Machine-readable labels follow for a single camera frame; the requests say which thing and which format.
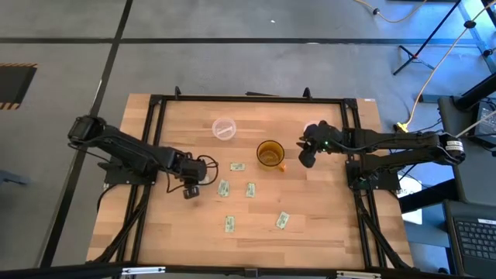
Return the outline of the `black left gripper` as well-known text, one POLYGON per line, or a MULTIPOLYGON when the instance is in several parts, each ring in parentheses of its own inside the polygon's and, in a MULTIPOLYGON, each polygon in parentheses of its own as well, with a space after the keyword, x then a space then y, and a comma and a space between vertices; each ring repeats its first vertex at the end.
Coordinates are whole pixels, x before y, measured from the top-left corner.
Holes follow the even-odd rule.
POLYGON ((199 187, 195 186, 202 182, 207 174, 206 163, 202 159, 194 159, 189 153, 177 155, 176 178, 184 182, 183 196, 185 199, 199 196, 199 187))

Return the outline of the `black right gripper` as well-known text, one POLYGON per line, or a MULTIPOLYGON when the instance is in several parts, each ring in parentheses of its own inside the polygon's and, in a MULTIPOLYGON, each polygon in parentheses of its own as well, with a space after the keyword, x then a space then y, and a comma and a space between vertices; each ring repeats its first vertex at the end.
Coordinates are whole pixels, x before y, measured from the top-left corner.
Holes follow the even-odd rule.
POLYGON ((303 149, 298 159, 304 167, 311 168, 315 164, 316 153, 343 153, 342 141, 343 133, 335 126, 326 121, 309 122, 296 143, 303 149))

